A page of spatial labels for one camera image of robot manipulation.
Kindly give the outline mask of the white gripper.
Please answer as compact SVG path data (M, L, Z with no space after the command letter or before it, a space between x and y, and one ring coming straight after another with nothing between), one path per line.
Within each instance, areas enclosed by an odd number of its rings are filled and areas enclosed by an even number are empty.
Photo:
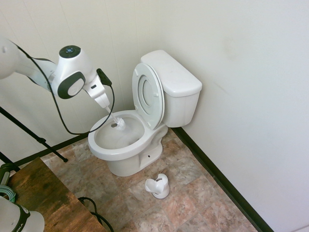
M88 83L85 83L84 90L88 95L95 99L95 101L102 107L106 108L110 105L110 101L105 92L105 88L101 83L100 77L98 74L95 75L94 79Z

